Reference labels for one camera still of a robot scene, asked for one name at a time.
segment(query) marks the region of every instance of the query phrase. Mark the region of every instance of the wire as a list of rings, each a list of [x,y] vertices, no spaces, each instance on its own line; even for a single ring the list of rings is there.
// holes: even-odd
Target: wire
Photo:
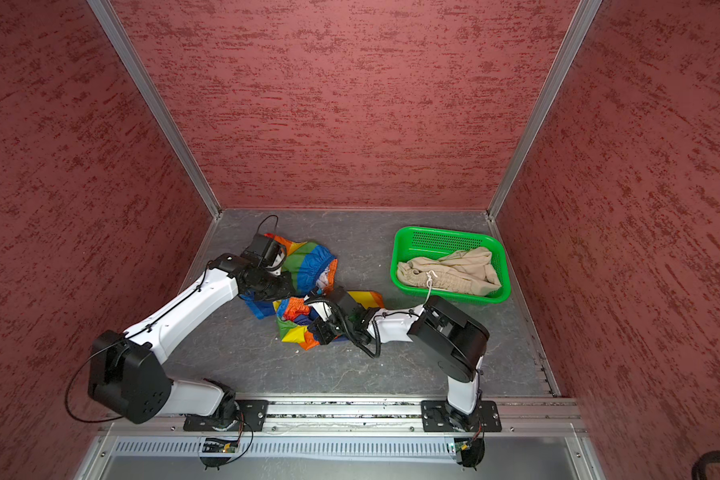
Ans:
[[[331,310],[336,314],[338,317],[338,321],[341,322],[342,327],[344,328],[344,334],[349,339],[350,342],[355,344],[357,348],[365,352],[365,355],[371,357],[372,359],[379,358],[382,354],[382,341],[378,334],[378,325],[376,324],[375,320],[372,320],[371,323],[373,324],[373,331],[375,333],[374,337],[374,343],[376,346],[376,351],[371,352],[368,350],[368,348],[363,345],[360,341],[358,341],[355,338],[355,334],[352,332],[352,330],[349,329],[349,324],[347,322],[347,318],[344,316],[344,312],[342,312],[342,309],[338,308],[338,305],[336,305],[334,302],[331,302],[328,300],[325,296],[314,296],[313,298],[309,300],[305,300],[305,305],[311,305],[313,303],[320,303],[323,302],[326,305],[331,307]]]
[[[192,291],[190,292],[189,295],[187,295],[187,296],[185,296],[184,298],[182,298],[181,300],[179,300],[174,306],[172,306],[171,308],[169,308],[169,309],[168,309],[166,312],[164,312],[162,315],[158,316],[156,319],[154,319],[154,321],[148,323],[143,329],[139,330],[138,332],[136,332],[135,334],[133,334],[133,335],[131,335],[131,336],[125,337],[125,338],[123,338],[123,339],[117,340],[116,342],[114,342],[114,343],[112,343],[112,344],[110,344],[110,345],[107,345],[105,348],[103,348],[103,349],[99,350],[98,352],[94,353],[93,355],[89,356],[89,357],[85,360],[85,362],[83,362],[83,364],[80,365],[80,368],[78,368],[78,369],[75,371],[75,373],[72,375],[72,378],[70,378],[69,382],[67,383],[67,389],[64,390],[64,409],[67,410],[67,415],[68,415],[68,416],[70,416],[73,420],[76,420],[76,421],[81,422],[81,423],[105,423],[105,422],[112,422],[112,421],[114,421],[114,420],[119,420],[120,418],[123,417],[123,416],[121,415],[121,416],[111,417],[111,418],[102,418],[102,419],[100,419],[100,420],[88,420],[88,419],[86,419],[86,418],[80,418],[80,417],[76,416],[74,413],[72,413],[72,409],[70,408],[70,391],[72,390],[72,384],[74,383],[74,380],[77,379],[77,376],[80,374],[80,372],[85,368],[85,366],[88,364],[88,362],[90,362],[96,355],[99,355],[100,353],[102,353],[102,352],[104,352],[104,351],[112,348],[113,346],[117,346],[117,345],[119,345],[119,344],[121,344],[121,343],[125,343],[126,340],[130,340],[130,339],[134,338],[135,336],[140,335],[141,333],[144,333],[145,331],[151,329],[152,326],[153,326],[155,323],[159,322],[160,319],[162,319],[165,315],[167,315],[167,314],[170,313],[173,309],[175,309],[176,307],[178,307],[179,305],[181,305],[181,303],[182,303],[184,300],[190,298],[195,292],[200,292],[201,289],[202,289],[202,284],[205,283],[205,281],[206,281],[206,274],[208,274],[208,267],[210,266],[210,264],[211,264],[211,262],[208,262],[208,264],[206,264],[206,269],[202,272],[202,279],[200,280],[200,283],[197,284],[197,286],[194,288],[194,290],[192,290]]]
[[[421,315],[419,315],[419,314],[416,313],[416,312],[413,312],[413,309],[408,310],[408,312],[396,312],[396,313],[407,313],[408,316],[415,316],[416,318],[422,318]],[[379,317],[385,319],[385,318],[387,318],[387,317],[390,316],[390,315],[394,315],[394,313],[382,312],[382,313],[379,313],[379,314],[377,314],[377,315],[374,315],[374,316],[373,316],[373,319],[376,320],[376,319],[379,318]]]
[[[691,468],[691,479],[707,480],[706,468],[711,463],[720,463],[720,450],[712,450],[700,456]]]
[[[240,445],[240,438],[242,438],[242,430],[244,429],[244,425],[246,424],[246,418],[242,414],[242,410],[238,410],[240,412],[240,430],[237,433],[237,445]]]
[[[275,235],[277,233],[277,223],[280,221],[280,217],[277,215],[269,215],[267,218],[262,220],[262,222],[259,224],[258,228],[256,228],[256,233],[259,233],[259,230],[262,228],[262,225],[264,225],[264,222],[266,222],[269,218],[275,217],[275,228],[272,229],[272,235]]]
[[[478,430],[474,433],[474,437],[469,441],[470,445],[472,442],[478,439],[480,436],[480,432],[483,432],[483,417],[482,415],[478,414]]]
[[[242,456],[244,456],[245,454],[247,454],[248,451],[251,449],[251,445],[253,445],[253,428],[251,428],[251,426],[248,425],[248,423],[246,423],[245,421],[243,421],[242,424],[243,424],[244,426],[247,426],[248,429],[251,431],[251,441],[248,442],[248,446],[246,447],[246,449],[245,449],[245,451],[244,451],[243,453],[241,453],[239,456],[236,456],[236,457],[234,457],[234,458],[230,457],[229,460],[227,460],[226,462],[218,465],[217,468],[218,468],[218,467],[221,467],[221,466],[224,466],[224,465],[229,465],[229,464],[231,464],[231,463],[233,463],[233,462],[237,462],[238,460],[240,460],[240,458],[242,458]],[[237,440],[237,445],[238,445],[238,446],[240,445],[240,439],[239,439],[239,438],[238,438],[238,440]]]

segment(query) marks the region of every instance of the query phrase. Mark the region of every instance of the colorful cloth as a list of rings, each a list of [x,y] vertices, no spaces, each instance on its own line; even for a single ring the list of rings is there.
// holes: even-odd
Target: colorful cloth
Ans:
[[[378,306],[384,308],[384,299],[376,292],[348,292],[355,302],[365,308]],[[291,298],[273,303],[277,312],[277,327],[280,331],[280,340],[286,343],[297,343],[304,350],[309,350],[320,343],[315,340],[307,327],[318,318],[318,313],[309,305],[304,304],[303,298]]]
[[[282,269],[291,273],[293,288],[298,296],[304,296],[315,287],[323,292],[333,289],[338,260],[323,245],[315,242],[291,242],[281,236],[266,234],[286,248],[286,261]],[[240,295],[257,319],[275,315],[272,302],[254,302],[252,295]]]

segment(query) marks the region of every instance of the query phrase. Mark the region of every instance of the red textured wall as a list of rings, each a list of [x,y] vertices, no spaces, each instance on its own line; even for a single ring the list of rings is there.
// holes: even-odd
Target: red textured wall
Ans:
[[[113,0],[224,207],[484,209],[577,0]]]
[[[0,2],[0,478],[77,469],[69,375],[177,292],[209,222],[85,0]]]
[[[720,2],[604,2],[499,225],[608,479],[689,478],[720,448]]]

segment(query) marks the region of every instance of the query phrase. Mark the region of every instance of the black cable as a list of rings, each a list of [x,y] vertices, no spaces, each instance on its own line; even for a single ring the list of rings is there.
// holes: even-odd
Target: black cable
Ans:
[[[218,468],[218,467],[221,467],[221,466],[229,465],[229,464],[231,464],[231,463],[233,463],[233,462],[237,462],[238,460],[240,460],[240,458],[242,458],[242,456],[244,456],[245,454],[247,454],[248,451],[251,449],[251,445],[253,445],[253,428],[251,428],[251,426],[248,425],[248,422],[243,422],[242,424],[243,424],[244,426],[248,427],[248,429],[251,431],[251,441],[248,443],[248,446],[246,447],[246,449],[245,449],[245,451],[244,451],[243,453],[241,453],[239,456],[236,456],[236,457],[234,457],[234,458],[230,457],[226,462],[224,462],[224,463],[219,464],[218,466],[216,466],[217,468]]]
[[[720,463],[720,450],[712,450],[700,456],[691,468],[691,479],[707,480],[706,468],[712,463]]]
[[[86,419],[86,418],[80,418],[80,417],[76,416],[75,414],[73,414],[73,413],[72,413],[72,409],[70,408],[70,391],[72,390],[72,384],[74,383],[74,380],[77,379],[77,376],[80,374],[80,372],[85,368],[85,366],[88,364],[88,362],[90,362],[96,355],[98,355],[98,354],[100,354],[100,353],[102,353],[102,352],[104,352],[104,351],[112,348],[113,346],[117,346],[117,345],[119,345],[119,344],[121,344],[121,343],[124,343],[126,340],[130,340],[130,339],[134,338],[136,335],[140,335],[141,333],[147,331],[148,329],[151,329],[152,326],[153,326],[155,323],[159,322],[160,319],[162,319],[165,315],[167,315],[167,314],[170,313],[173,309],[175,309],[176,307],[178,307],[179,305],[181,305],[181,303],[182,303],[184,300],[190,298],[195,292],[200,292],[201,289],[202,289],[202,284],[206,281],[206,274],[208,274],[208,266],[209,266],[209,265],[210,265],[210,262],[208,262],[208,264],[206,264],[206,269],[202,272],[202,279],[200,280],[200,283],[197,284],[197,286],[194,288],[194,290],[192,290],[192,291],[190,292],[189,295],[187,295],[187,296],[185,296],[184,298],[182,298],[181,300],[179,300],[174,306],[172,306],[171,308],[169,308],[167,312],[164,312],[162,315],[158,316],[156,319],[154,319],[154,321],[152,321],[152,322],[150,322],[149,324],[147,324],[143,329],[139,330],[138,332],[136,332],[135,334],[133,334],[133,335],[131,335],[131,336],[128,336],[128,337],[123,338],[123,339],[121,339],[121,340],[117,340],[116,342],[114,342],[114,343],[112,343],[112,344],[110,344],[110,345],[107,345],[105,348],[103,348],[103,349],[99,350],[98,352],[94,353],[93,355],[89,356],[89,357],[85,360],[85,362],[83,362],[83,364],[80,365],[80,368],[78,368],[78,369],[75,371],[75,373],[72,375],[72,378],[70,378],[69,383],[67,383],[67,389],[64,390],[64,409],[67,410],[67,415],[68,415],[68,416],[70,416],[73,420],[76,420],[76,421],[82,422],[82,423],[104,423],[104,422],[112,422],[112,421],[114,421],[114,420],[119,420],[120,418],[123,417],[123,416],[121,415],[121,416],[112,417],[112,418],[102,418],[101,420],[88,420],[88,419]]]
[[[275,228],[272,229],[272,235],[275,235],[277,233],[277,223],[280,221],[280,217],[277,215],[269,215],[267,218],[262,220],[258,228],[256,228],[256,232],[259,233],[259,230],[262,228],[262,225],[264,225],[264,222],[266,222],[269,218],[272,218],[273,216],[275,217]]]
[[[408,316],[416,316],[416,318],[422,318],[421,315],[419,315],[419,314],[416,313],[416,312],[413,312],[413,309],[410,309],[408,312],[394,312],[394,313],[382,312],[382,313],[380,313],[380,314],[378,314],[378,315],[374,315],[374,316],[373,316],[373,319],[376,320],[376,319],[379,318],[379,317],[381,317],[381,318],[387,318],[388,316],[394,315],[395,313],[407,313]]]
[[[355,338],[355,334],[353,333],[353,330],[349,329],[349,324],[347,322],[347,318],[344,316],[344,312],[342,312],[342,309],[338,308],[338,305],[336,305],[334,302],[331,302],[324,296],[314,296],[313,298],[311,298],[309,300],[305,300],[304,304],[311,305],[313,303],[320,303],[320,302],[325,303],[326,305],[331,307],[331,310],[338,317],[338,321],[341,322],[342,327],[344,327],[344,334],[346,335],[346,337],[349,339],[350,342],[352,342],[360,350],[364,351],[365,355],[371,357],[372,359],[380,357],[380,355],[382,354],[382,341],[379,338],[378,325],[376,324],[375,320],[372,320],[373,327],[374,327],[373,331],[376,334],[376,337],[374,337],[376,351],[374,353],[374,352],[371,352],[370,350],[368,350],[368,348],[365,345],[363,345],[360,341],[358,341]]]

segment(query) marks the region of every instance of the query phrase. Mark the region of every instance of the mounting plate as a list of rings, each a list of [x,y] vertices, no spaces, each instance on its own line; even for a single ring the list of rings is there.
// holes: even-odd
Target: mounting plate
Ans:
[[[264,421],[266,420],[266,410],[269,406],[267,400],[238,400],[237,407],[242,412],[242,417],[245,419],[248,426],[254,432],[260,432],[264,427]],[[231,425],[232,430],[236,430],[237,422]],[[202,420],[202,417],[188,416],[184,420],[184,432],[215,432],[221,434],[221,430],[206,425]]]
[[[448,421],[448,414],[445,411],[447,402],[445,400],[423,400],[422,401],[422,424],[425,432],[455,432]],[[483,430],[486,432],[500,432],[501,419],[496,402],[480,400],[478,408],[473,415],[480,415],[483,423]]]

